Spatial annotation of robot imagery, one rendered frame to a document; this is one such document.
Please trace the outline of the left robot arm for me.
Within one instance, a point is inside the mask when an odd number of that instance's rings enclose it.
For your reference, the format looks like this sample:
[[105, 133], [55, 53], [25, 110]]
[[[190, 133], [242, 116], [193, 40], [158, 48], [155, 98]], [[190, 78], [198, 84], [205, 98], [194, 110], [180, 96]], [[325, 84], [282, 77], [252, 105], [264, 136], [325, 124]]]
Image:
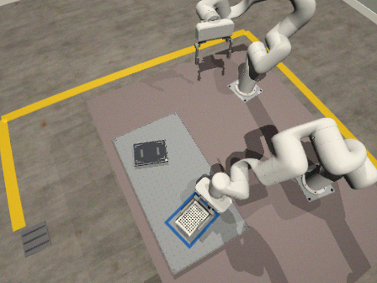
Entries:
[[[308, 161], [300, 142], [304, 137], [310, 138], [320, 163], [314, 169], [307, 170]], [[244, 158], [231, 166], [230, 177], [222, 172], [214, 174], [209, 194], [216, 199], [226, 198], [228, 195], [238, 200], [247, 199], [250, 195], [250, 168], [265, 186], [302, 175], [303, 186], [315, 195], [324, 192], [329, 184], [342, 177], [346, 177], [349, 186], [356, 190], [377, 182], [377, 169], [367, 157], [364, 144], [352, 138], [343, 140], [337, 123], [332, 118], [320, 118], [281, 131], [272, 137], [271, 144], [274, 157], [264, 162]]]

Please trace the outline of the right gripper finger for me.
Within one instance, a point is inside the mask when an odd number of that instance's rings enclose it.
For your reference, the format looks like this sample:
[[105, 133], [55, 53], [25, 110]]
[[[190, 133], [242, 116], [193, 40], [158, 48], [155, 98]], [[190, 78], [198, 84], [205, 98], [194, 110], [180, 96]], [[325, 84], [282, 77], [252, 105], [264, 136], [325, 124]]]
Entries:
[[199, 43], [195, 43], [194, 44], [194, 47], [196, 49], [196, 52], [195, 52], [195, 65], [199, 65], [199, 56], [198, 56], [198, 53], [199, 53], [199, 47], [200, 47], [200, 44], [204, 44], [206, 43], [205, 42], [199, 42]]
[[231, 57], [231, 48], [232, 48], [233, 40], [231, 37], [223, 38], [223, 40], [226, 40], [226, 42], [230, 41], [229, 50], [227, 51], [227, 55], [226, 55], [227, 59], [229, 59]]

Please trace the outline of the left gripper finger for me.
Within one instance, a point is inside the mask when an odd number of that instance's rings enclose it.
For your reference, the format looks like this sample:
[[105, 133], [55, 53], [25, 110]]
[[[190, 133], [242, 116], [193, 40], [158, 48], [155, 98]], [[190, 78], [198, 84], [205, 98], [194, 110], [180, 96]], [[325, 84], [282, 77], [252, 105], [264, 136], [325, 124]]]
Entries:
[[209, 206], [210, 207], [210, 209], [209, 209], [209, 213], [210, 213], [210, 215], [205, 219], [205, 221], [202, 221], [199, 225], [198, 225], [198, 227], [196, 228], [197, 230], [199, 230], [211, 217], [212, 217], [212, 215], [215, 213], [214, 211], [212, 211], [212, 209], [213, 209], [213, 206], [208, 202], [207, 203], [207, 206]]
[[200, 197], [195, 195], [194, 198], [180, 211], [180, 213], [183, 214], [195, 200], [198, 201], [199, 199], [206, 202], [206, 199], [202, 195]]

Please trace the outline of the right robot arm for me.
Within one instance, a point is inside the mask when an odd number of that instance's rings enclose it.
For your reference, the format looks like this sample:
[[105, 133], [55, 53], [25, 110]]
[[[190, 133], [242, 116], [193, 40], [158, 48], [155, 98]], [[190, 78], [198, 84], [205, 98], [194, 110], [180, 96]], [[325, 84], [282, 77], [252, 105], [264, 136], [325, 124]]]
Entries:
[[[211, 15], [219, 15], [221, 19], [233, 19], [245, 13], [254, 3], [266, 0], [242, 0], [236, 6], [230, 7], [229, 0], [202, 0], [196, 6], [200, 23], [206, 22]], [[264, 43], [255, 41], [247, 49], [246, 61], [240, 81], [235, 89], [242, 96], [252, 96], [259, 74], [264, 74], [277, 66], [291, 52], [288, 38], [306, 25], [316, 11], [316, 0], [291, 0], [294, 12], [288, 14], [265, 36]], [[238, 84], [239, 83], [239, 84]]]

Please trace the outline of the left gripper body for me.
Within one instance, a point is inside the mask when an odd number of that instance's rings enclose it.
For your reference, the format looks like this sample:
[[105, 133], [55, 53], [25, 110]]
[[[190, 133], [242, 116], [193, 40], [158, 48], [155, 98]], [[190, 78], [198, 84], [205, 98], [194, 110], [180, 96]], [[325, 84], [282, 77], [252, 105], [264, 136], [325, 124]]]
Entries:
[[210, 180], [206, 177], [202, 178], [196, 185], [195, 185], [195, 191], [202, 195], [207, 202], [209, 202], [213, 208], [219, 212], [220, 214], [224, 213], [226, 211], [226, 209], [231, 205], [232, 203], [232, 200], [229, 196], [227, 196], [226, 198], [219, 198], [219, 199], [216, 199], [216, 198], [213, 198], [210, 194], [209, 194], [209, 186], [210, 186]]

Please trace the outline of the blue tape outline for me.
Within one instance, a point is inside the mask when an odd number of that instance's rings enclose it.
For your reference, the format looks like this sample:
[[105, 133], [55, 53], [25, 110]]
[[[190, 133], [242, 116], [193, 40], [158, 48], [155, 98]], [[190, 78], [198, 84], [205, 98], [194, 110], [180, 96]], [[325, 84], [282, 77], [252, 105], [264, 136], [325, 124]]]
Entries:
[[180, 239], [181, 241], [188, 247], [191, 248], [196, 241], [204, 234], [204, 232], [210, 227], [210, 225], [216, 220], [216, 218], [220, 215], [215, 209], [212, 209], [215, 212], [215, 217], [207, 224], [207, 226], [200, 232], [200, 234], [193, 240], [191, 244], [189, 244], [170, 224], [169, 222], [178, 214], [178, 212], [195, 196], [199, 195], [196, 192], [193, 192], [191, 196], [164, 222]]

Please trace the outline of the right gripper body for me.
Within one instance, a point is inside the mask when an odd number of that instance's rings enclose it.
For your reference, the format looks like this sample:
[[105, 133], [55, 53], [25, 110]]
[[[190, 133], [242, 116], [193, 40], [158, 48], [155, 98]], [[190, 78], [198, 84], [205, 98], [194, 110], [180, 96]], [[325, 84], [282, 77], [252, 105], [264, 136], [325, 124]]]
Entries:
[[198, 42], [227, 38], [233, 35], [234, 27], [231, 19], [221, 19], [219, 15], [211, 15], [206, 22], [196, 25], [195, 37]]

